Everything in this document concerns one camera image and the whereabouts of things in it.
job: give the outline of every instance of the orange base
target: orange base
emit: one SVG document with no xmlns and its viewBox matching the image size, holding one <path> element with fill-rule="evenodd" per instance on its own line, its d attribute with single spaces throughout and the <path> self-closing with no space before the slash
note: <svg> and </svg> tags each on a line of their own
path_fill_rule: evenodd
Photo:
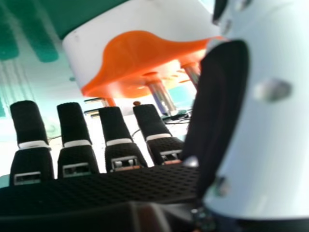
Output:
<svg viewBox="0 0 309 232">
<path fill-rule="evenodd" d="M 99 73 L 82 92 L 91 97 L 138 98 L 150 94 L 146 83 L 158 78 L 166 88 L 176 87 L 188 80 L 181 67 L 200 62 L 210 39 L 173 42 L 146 31 L 121 34 L 106 46 Z"/>
</svg>

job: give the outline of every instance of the silver metal leg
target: silver metal leg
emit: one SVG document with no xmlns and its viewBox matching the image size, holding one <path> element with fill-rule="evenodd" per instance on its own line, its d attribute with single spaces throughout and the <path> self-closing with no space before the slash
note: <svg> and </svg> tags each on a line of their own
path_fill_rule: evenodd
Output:
<svg viewBox="0 0 309 232">
<path fill-rule="evenodd" d="M 169 116 L 177 114 L 178 111 L 173 103 L 173 100 L 162 82 L 151 82 L 148 84 L 148 87 L 161 113 Z"/>
<path fill-rule="evenodd" d="M 197 88 L 199 76 L 201 75 L 201 71 L 198 64 L 187 65 L 183 69 L 188 74 L 195 88 Z"/>
</svg>

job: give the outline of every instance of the mesh pattern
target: mesh pattern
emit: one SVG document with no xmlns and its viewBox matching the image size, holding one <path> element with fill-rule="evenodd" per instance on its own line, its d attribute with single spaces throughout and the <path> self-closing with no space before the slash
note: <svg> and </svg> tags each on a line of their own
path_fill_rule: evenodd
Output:
<svg viewBox="0 0 309 232">
<path fill-rule="evenodd" d="M 53 162 L 48 148 L 38 147 L 17 151 L 11 166 L 10 185 L 14 184 L 15 174 L 31 172 L 41 172 L 42 181 L 54 178 Z"/>
<path fill-rule="evenodd" d="M 58 178 L 63 177 L 63 165 L 85 162 L 89 163 L 89 168 L 92 174 L 99 173 L 97 159 L 91 146 L 86 145 L 63 148 L 60 151 L 58 159 Z"/>
<path fill-rule="evenodd" d="M 65 103 L 57 106 L 62 143 L 75 140 L 90 140 L 87 124 L 81 109 L 76 102 Z"/>
<path fill-rule="evenodd" d="M 136 106 L 133 111 L 145 139 L 150 135 L 170 134 L 154 105 Z"/>
<path fill-rule="evenodd" d="M 105 141 L 114 139 L 132 139 L 119 107 L 99 109 Z"/>
<path fill-rule="evenodd" d="M 147 167 L 144 156 L 135 143 L 117 144 L 107 146 L 105 148 L 105 165 L 106 171 L 110 172 L 112 169 L 112 159 L 125 156 L 136 156 L 143 167 Z"/>
<path fill-rule="evenodd" d="M 147 145 L 156 165 L 161 165 L 164 162 L 160 152 L 183 149 L 183 141 L 175 137 L 149 140 Z"/>
<path fill-rule="evenodd" d="M 10 108 L 18 144 L 37 140 L 43 140 L 48 144 L 44 123 L 36 103 L 19 101 Z"/>
<path fill-rule="evenodd" d="M 168 165 L 1 188 L 0 216 L 64 213 L 127 201 L 191 202 L 197 173 Z"/>
</svg>

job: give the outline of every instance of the orange and white object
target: orange and white object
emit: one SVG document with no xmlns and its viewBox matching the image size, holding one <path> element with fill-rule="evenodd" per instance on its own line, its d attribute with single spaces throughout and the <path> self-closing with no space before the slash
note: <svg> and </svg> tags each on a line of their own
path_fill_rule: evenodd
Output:
<svg viewBox="0 0 309 232">
<path fill-rule="evenodd" d="M 137 98 L 150 94 L 149 82 L 188 79 L 182 67 L 218 35 L 199 0 L 129 0 L 72 31 L 63 47 L 84 95 Z"/>
</svg>

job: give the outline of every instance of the white plastic casing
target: white plastic casing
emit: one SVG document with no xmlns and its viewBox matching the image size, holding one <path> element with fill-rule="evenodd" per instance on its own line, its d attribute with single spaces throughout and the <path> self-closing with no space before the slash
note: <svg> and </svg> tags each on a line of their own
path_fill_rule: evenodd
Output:
<svg viewBox="0 0 309 232">
<path fill-rule="evenodd" d="M 249 49 L 249 77 L 233 138 L 217 173 L 226 178 L 225 196 L 212 186 L 205 205 L 240 219 L 309 217 L 309 1 L 252 0 L 242 11 L 228 1 L 220 19 L 230 40 Z M 230 20 L 230 29 L 226 24 Z M 261 82 L 291 85 L 275 102 L 254 97 Z"/>
<path fill-rule="evenodd" d="M 63 40 L 80 88 L 98 74 L 107 44 L 135 30 L 174 42 L 204 40 L 220 34 L 199 0 L 129 0 L 83 24 Z"/>
</svg>

